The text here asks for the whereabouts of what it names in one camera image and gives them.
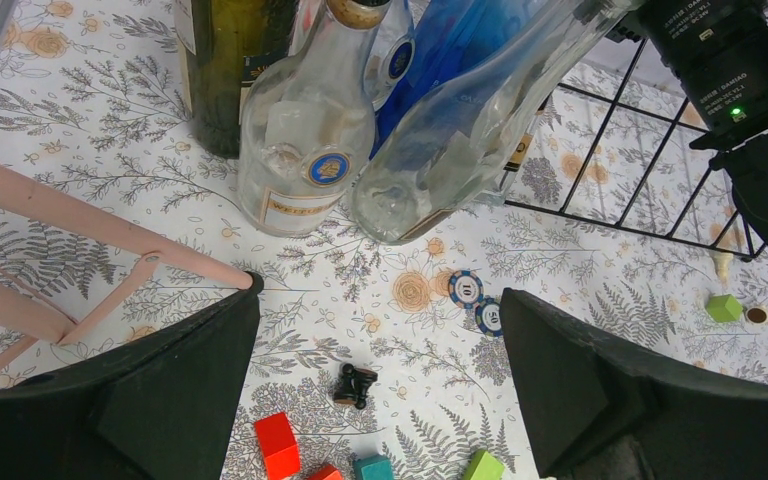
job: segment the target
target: floral pattern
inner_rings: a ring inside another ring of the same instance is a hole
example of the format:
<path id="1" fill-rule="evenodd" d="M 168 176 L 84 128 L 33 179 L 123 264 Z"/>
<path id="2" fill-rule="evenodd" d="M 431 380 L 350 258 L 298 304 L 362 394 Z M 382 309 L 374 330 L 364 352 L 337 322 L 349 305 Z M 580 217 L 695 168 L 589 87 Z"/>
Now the floral pattern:
<path id="1" fill-rule="evenodd" d="M 205 153 L 190 134 L 170 0 L 20 0 L 3 38 L 0 164 L 264 277 L 225 480 L 265 478 L 252 423 L 278 411 L 294 426 L 303 474 L 328 461 L 351 478 L 351 459 L 378 451 L 399 478 L 449 480 L 486 448 L 505 464 L 506 479 L 538 478 L 505 343 L 484 336 L 474 314 L 449 299 L 455 270 L 478 274 L 488 296 L 528 290 L 662 354 L 768 384 L 768 324 L 718 324 L 704 310 L 723 293 L 768 307 L 767 254 L 718 272 L 704 250 L 479 206 L 402 247 L 365 237 L 345 205 L 304 238 L 271 238 L 236 206 L 236 162 Z M 620 78 L 582 63 L 565 81 L 612 96 Z M 631 82 L 623 101 L 680 113 L 680 98 L 641 82 Z M 560 207 L 606 114 L 603 104 L 556 90 L 512 198 Z M 682 118 L 698 124 L 695 112 Z M 659 120 L 618 111 L 570 211 L 619 220 L 665 130 Z M 673 228 L 710 156 L 688 149 L 695 136 L 676 130 L 626 222 Z M 677 235 L 713 241 L 733 211 L 728 180 L 714 174 Z M 749 240 L 760 244 L 733 228 L 720 244 L 746 248 Z M 0 210 L 0 268 L 76 318 L 136 259 Z M 41 342 L 19 357 L 0 372 L 0 388 L 150 335 L 232 292 L 162 268 L 82 342 Z M 0 352 L 18 338 L 0 328 Z M 380 375 L 366 410 L 330 400 L 344 362 Z"/>

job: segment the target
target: blue oval label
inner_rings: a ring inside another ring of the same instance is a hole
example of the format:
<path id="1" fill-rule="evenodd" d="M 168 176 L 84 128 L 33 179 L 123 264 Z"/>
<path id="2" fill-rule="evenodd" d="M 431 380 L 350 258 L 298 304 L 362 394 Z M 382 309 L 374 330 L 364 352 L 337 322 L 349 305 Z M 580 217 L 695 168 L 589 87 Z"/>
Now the blue oval label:
<path id="1" fill-rule="evenodd" d="M 387 74 L 391 80 L 399 80 L 408 71 L 411 60 L 413 60 L 413 41 L 408 40 L 399 45 L 393 51 L 390 57 L 390 65 L 387 67 Z"/>
<path id="2" fill-rule="evenodd" d="M 310 181 L 320 187 L 334 185 L 342 180 L 351 166 L 348 157 L 340 153 L 326 153 L 310 164 Z"/>

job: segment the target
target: table surface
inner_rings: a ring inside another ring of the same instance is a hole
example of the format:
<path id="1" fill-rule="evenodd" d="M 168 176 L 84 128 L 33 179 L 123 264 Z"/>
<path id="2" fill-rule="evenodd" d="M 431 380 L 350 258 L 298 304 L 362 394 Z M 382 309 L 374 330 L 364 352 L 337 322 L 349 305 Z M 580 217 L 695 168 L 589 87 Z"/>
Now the table surface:
<path id="1" fill-rule="evenodd" d="M 448 480 L 487 448 L 507 466 L 505 478 L 537 478 L 504 343 L 481 335 L 447 298 L 452 269 L 475 271 L 489 295 L 528 290 L 662 354 L 768 383 L 768 325 L 715 324 L 703 308 L 721 293 L 768 306 L 768 255 L 734 262 L 721 282 L 706 251 L 515 208 L 470 207 L 403 247 L 364 237 L 345 208 L 304 239 L 256 232 L 235 206 L 236 161 L 205 154 L 189 133 L 170 3 L 21 0 L 0 53 L 0 163 L 266 278 L 223 478 L 265 478 L 252 422 L 278 411 L 290 416 L 306 472 L 325 461 L 348 472 L 353 452 L 378 451 L 398 478 Z M 584 64 L 566 81 L 609 96 L 619 83 Z M 681 99 L 632 84 L 626 100 L 672 117 Z M 512 195 L 562 202 L 605 113 L 558 91 Z M 573 210 L 617 218 L 662 127 L 619 112 Z M 686 146 L 695 136 L 679 129 L 629 221 L 662 231 L 678 216 L 705 169 L 705 154 Z M 732 207 L 726 180 L 710 183 L 681 235 L 719 235 Z M 723 242 L 739 248 L 746 239 L 729 232 Z M 76 317 L 135 259 L 0 211 L 0 265 Z M 0 387 L 150 334 L 230 293 L 159 271 L 83 342 L 26 352 L 0 374 Z M 16 338 L 0 329 L 0 351 Z M 330 400 L 346 361 L 380 374 L 364 411 Z"/>

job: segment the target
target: blue poker chip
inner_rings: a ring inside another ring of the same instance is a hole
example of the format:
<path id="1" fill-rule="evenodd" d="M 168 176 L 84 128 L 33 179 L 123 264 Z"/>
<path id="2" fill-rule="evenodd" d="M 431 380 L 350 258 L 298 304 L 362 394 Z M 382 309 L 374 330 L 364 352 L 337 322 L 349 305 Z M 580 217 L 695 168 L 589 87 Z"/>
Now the blue poker chip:
<path id="1" fill-rule="evenodd" d="M 449 278 L 449 298 L 455 305 L 471 310 L 484 300 L 484 284 L 471 271 L 459 270 Z"/>
<path id="2" fill-rule="evenodd" d="M 502 318 L 499 315 L 501 311 L 499 302 L 493 298 L 485 298 L 483 302 L 475 308 L 475 323 L 478 328 L 491 337 L 502 336 Z"/>

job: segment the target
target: cube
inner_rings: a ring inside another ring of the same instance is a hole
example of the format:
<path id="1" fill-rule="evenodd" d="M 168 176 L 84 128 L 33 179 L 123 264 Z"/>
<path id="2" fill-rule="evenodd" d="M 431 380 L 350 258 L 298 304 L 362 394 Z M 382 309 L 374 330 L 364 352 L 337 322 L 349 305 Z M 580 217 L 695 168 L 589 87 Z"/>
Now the cube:
<path id="1" fill-rule="evenodd" d="M 736 322 L 743 314 L 743 305 L 734 295 L 719 295 L 708 300 L 705 310 L 717 323 Z"/>
<path id="2" fill-rule="evenodd" d="M 334 465 L 326 465 L 308 480 L 343 480 L 343 476 L 340 475 L 340 471 Z"/>
<path id="3" fill-rule="evenodd" d="M 505 466 L 487 450 L 479 450 L 472 456 L 463 480 L 500 480 Z"/>
<path id="4" fill-rule="evenodd" d="M 384 455 L 355 460 L 354 467 L 357 480 L 395 480 L 390 459 Z"/>
<path id="5" fill-rule="evenodd" d="M 254 432 L 269 480 L 283 480 L 299 473 L 302 469 L 299 445 L 286 413 L 276 413 L 254 422 Z"/>

